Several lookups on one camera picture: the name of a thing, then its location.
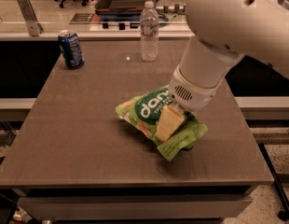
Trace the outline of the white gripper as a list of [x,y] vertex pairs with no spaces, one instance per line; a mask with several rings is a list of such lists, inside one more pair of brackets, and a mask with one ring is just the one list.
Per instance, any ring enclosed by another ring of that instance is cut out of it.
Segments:
[[176,104],[166,105],[161,111],[155,136],[162,143],[167,141],[186,120],[186,112],[197,112],[216,95],[222,81],[213,88],[204,88],[191,83],[177,67],[172,75],[168,91]]

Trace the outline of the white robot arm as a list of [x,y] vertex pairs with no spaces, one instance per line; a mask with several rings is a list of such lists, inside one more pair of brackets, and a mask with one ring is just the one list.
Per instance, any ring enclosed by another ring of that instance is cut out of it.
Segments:
[[289,79],[289,10],[278,0],[187,0],[193,35],[174,70],[156,137],[166,142],[216,94],[228,70],[248,55]]

